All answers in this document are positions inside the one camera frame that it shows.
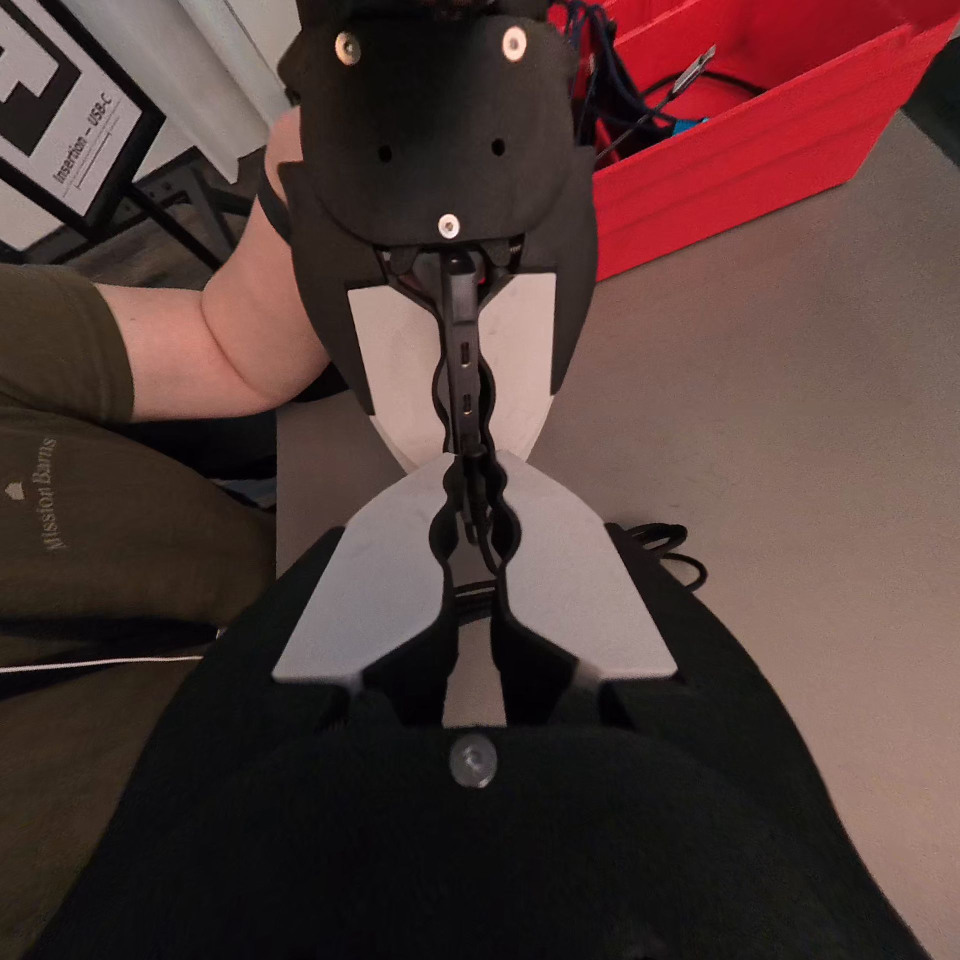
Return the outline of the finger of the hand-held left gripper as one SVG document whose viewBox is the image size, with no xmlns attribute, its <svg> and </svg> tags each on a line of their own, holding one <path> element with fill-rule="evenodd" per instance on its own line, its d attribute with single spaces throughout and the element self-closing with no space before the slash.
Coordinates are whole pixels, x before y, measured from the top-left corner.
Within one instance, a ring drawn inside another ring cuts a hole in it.
<svg viewBox="0 0 960 960">
<path fill-rule="evenodd" d="M 556 275 L 522 273 L 479 312 L 479 346 L 492 381 L 488 432 L 497 452 L 527 460 L 553 403 Z"/>
<path fill-rule="evenodd" d="M 388 285 L 347 295 L 373 407 L 369 419 L 393 459 L 412 474 L 450 444 L 438 320 Z"/>
</svg>

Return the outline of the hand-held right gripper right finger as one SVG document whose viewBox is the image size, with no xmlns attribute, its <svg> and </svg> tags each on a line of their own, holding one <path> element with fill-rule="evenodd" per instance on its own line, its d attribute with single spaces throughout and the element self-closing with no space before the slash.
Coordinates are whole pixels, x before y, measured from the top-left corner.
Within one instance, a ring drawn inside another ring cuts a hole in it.
<svg viewBox="0 0 960 960">
<path fill-rule="evenodd" d="M 678 677 L 610 531 L 578 495 L 497 452 L 488 506 L 499 562 L 490 649 L 508 725 L 545 725 L 570 690 Z"/>
</svg>

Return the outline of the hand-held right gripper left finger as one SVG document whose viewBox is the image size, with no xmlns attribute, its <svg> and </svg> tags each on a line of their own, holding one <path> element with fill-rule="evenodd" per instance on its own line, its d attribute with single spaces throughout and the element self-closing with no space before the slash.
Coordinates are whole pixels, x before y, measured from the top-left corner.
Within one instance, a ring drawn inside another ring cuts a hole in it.
<svg viewBox="0 0 960 960">
<path fill-rule="evenodd" d="M 459 654 L 450 569 L 459 502 L 460 461 L 442 453 L 358 510 L 272 679 L 380 693 L 400 722 L 441 725 Z"/>
</svg>

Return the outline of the grey usb hub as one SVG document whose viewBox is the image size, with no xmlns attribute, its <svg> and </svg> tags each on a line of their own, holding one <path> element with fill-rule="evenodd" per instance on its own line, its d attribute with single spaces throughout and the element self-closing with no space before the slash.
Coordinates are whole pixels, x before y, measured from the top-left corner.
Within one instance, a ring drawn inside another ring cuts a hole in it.
<svg viewBox="0 0 960 960">
<path fill-rule="evenodd" d="M 443 253 L 439 267 L 452 447 L 457 455 L 474 458 L 482 452 L 477 267 L 471 255 L 459 248 Z"/>
</svg>

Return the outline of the red plastic bin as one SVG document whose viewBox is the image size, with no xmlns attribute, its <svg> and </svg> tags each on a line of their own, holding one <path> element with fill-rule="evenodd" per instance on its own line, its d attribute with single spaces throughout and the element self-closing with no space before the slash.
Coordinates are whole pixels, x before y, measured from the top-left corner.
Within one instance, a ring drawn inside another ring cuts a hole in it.
<svg viewBox="0 0 960 960">
<path fill-rule="evenodd" d="M 649 104 L 715 47 L 666 108 L 692 126 L 623 142 L 593 175 L 597 280 L 850 180 L 958 26 L 957 1 L 603 2 Z"/>
</svg>

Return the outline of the person's left forearm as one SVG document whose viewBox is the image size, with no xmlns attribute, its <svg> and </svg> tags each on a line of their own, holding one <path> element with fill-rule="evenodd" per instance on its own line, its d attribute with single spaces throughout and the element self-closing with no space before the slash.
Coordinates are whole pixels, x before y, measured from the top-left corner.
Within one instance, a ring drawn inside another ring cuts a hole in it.
<svg viewBox="0 0 960 960">
<path fill-rule="evenodd" d="M 135 423 L 275 410 L 330 365 L 302 303 L 290 246 L 255 200 L 202 291 L 97 283 L 122 336 Z"/>
</svg>

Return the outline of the person's left hand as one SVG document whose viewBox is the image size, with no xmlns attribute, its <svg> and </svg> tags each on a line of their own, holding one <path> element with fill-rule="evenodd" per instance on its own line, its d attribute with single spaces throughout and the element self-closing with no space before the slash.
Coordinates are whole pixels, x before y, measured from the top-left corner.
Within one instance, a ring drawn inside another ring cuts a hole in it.
<svg viewBox="0 0 960 960">
<path fill-rule="evenodd" d="M 301 108 L 297 105 L 286 110 L 272 125 L 265 162 L 267 170 L 276 171 L 284 163 L 299 163 L 303 159 Z"/>
</svg>

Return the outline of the black wristband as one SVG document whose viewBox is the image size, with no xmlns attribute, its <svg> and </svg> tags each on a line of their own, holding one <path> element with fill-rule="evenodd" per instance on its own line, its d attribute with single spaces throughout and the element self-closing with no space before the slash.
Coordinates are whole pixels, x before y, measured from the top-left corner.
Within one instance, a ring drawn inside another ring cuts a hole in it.
<svg viewBox="0 0 960 960">
<path fill-rule="evenodd" d="M 280 239 L 291 248 L 293 242 L 293 222 L 289 204 L 281 187 L 282 180 L 278 168 L 270 162 L 267 153 L 264 152 L 262 155 L 256 197 L 268 223 Z"/>
</svg>

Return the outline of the black sign easel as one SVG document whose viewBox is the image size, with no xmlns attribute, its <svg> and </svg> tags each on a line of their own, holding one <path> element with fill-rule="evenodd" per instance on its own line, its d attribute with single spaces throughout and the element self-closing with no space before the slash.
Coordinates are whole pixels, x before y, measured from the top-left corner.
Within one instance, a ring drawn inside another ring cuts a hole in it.
<svg viewBox="0 0 960 960">
<path fill-rule="evenodd" d="M 229 217 L 249 217 L 252 205 L 250 199 L 212 185 L 197 164 L 179 164 L 145 185 L 128 186 L 106 225 L 86 234 L 55 263 L 70 262 L 150 223 L 215 272 L 238 244 Z"/>
</svg>

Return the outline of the olive green shirt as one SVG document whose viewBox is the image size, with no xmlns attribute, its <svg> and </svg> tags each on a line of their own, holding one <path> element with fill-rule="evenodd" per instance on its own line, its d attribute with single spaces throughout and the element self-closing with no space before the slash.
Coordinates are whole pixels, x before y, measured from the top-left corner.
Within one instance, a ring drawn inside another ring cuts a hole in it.
<svg viewBox="0 0 960 960">
<path fill-rule="evenodd" d="M 2 265 L 3 667 L 198 642 L 276 581 L 268 513 L 121 431 L 261 411 L 203 300 Z"/>
</svg>

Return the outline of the framed marker sign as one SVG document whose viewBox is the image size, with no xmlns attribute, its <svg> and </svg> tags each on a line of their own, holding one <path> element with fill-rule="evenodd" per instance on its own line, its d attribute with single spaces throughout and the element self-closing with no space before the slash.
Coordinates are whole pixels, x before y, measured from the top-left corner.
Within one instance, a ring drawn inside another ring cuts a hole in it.
<svg viewBox="0 0 960 960">
<path fill-rule="evenodd" d="M 2 183 L 95 234 L 127 198 L 164 122 L 65 3 L 1 3 Z"/>
</svg>

